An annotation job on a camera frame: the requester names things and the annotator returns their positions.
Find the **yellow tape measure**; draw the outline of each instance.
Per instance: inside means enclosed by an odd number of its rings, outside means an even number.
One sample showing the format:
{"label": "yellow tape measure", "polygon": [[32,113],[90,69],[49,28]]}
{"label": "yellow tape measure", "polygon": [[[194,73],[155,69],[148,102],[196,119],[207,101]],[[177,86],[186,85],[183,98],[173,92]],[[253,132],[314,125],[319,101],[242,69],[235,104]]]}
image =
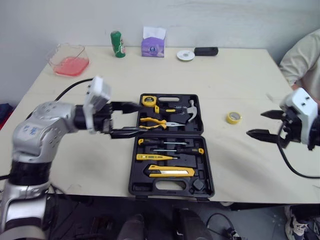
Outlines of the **yellow tape measure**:
{"label": "yellow tape measure", "polygon": [[157,103],[157,97],[155,96],[142,96],[142,104],[145,107],[155,107]]}
{"label": "yellow tape measure", "polygon": [[226,115],[226,118],[225,120],[229,123],[229,124],[237,124],[238,122],[240,122],[242,116],[235,112],[235,111],[232,111],[232,112],[229,112],[227,115]]}

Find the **table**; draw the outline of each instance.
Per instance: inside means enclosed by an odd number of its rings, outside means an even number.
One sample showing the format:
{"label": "table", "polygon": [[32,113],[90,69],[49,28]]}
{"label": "table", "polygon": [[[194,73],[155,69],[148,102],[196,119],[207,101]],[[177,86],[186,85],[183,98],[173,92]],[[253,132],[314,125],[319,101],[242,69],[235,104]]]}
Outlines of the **table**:
{"label": "table", "polygon": [[[279,109],[291,92],[265,49],[219,49],[215,57],[177,60],[182,48],[166,48],[165,57],[141,57],[139,47],[127,47],[125,58],[111,47],[86,47],[90,65],[78,77],[54,75],[47,65],[0,131],[0,174],[10,170],[13,130],[39,104],[53,100],[72,83],[104,77],[113,101],[139,101],[142,93],[197,94],[204,124],[215,195],[211,201],[247,203],[319,203],[320,181],[293,174],[275,144],[246,135],[250,129],[276,133],[281,121],[260,116]],[[87,84],[61,101],[82,104]],[[236,125],[225,121],[230,111],[242,114]],[[137,114],[114,114],[114,126],[134,126]],[[51,181],[68,194],[128,197],[133,139],[114,139],[86,131],[66,135],[51,168]],[[304,174],[320,174],[320,148],[291,143],[285,150],[292,165]]]}

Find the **purple tissue box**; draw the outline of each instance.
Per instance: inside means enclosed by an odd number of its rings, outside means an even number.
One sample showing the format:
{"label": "purple tissue box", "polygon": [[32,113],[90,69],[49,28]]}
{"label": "purple tissue box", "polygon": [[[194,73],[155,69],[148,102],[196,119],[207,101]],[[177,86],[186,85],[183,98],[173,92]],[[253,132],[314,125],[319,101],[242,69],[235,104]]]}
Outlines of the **purple tissue box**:
{"label": "purple tissue box", "polygon": [[143,57],[165,56],[165,40],[157,37],[148,37],[142,40],[141,54]]}

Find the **toolbox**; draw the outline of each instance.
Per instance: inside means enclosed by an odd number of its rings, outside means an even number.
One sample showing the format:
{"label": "toolbox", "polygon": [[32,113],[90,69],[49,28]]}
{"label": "toolbox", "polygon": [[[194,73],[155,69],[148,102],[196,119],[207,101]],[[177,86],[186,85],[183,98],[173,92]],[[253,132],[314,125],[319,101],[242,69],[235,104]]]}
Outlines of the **toolbox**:
{"label": "toolbox", "polygon": [[215,193],[198,96],[144,93],[134,140],[128,190],[137,198],[192,197]]}

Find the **pink liquid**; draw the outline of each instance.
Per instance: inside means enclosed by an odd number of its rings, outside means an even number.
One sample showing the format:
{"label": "pink liquid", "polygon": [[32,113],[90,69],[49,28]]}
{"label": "pink liquid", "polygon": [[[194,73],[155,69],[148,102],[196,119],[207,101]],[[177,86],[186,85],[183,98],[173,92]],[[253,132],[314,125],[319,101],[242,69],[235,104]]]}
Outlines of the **pink liquid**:
{"label": "pink liquid", "polygon": [[88,64],[88,58],[68,56],[63,59],[58,66],[55,66],[53,71],[56,74],[75,77],[80,75]]}

